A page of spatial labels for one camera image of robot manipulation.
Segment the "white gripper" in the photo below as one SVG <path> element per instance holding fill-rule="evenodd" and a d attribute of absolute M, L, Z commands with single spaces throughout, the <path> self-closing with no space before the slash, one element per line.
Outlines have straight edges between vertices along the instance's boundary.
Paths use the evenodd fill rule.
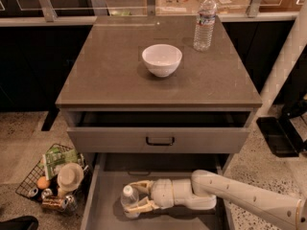
<path fill-rule="evenodd" d="M 159 208 L 171 208 L 175 205 L 173 195 L 173 184 L 170 179 L 141 180 L 131 182 L 130 185 L 139 193 L 149 195 L 151 199 L 143 198 L 134 206 L 125 208 L 127 213 L 147 213 Z"/>

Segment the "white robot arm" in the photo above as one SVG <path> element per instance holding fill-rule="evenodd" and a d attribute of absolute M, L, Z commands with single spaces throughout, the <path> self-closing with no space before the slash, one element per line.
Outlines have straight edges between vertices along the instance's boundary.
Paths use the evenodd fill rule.
<path fill-rule="evenodd" d="M 128 217 L 183 205 L 191 210 L 209 210 L 218 198 L 253 213 L 281 230 L 307 230 L 307 205 L 303 199 L 254 187 L 204 170 L 189 178 L 132 182 L 125 186 L 122 204 Z"/>

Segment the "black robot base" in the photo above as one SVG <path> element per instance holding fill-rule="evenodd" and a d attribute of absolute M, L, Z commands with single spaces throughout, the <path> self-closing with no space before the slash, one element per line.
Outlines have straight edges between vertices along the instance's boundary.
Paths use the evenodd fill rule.
<path fill-rule="evenodd" d="M 272 154 L 277 157 L 296 157 L 307 152 L 307 140 L 304 139 L 292 123 L 307 111 L 306 97 L 298 99 L 291 105 L 284 105 L 281 115 L 260 117 L 256 124 L 260 128 Z"/>

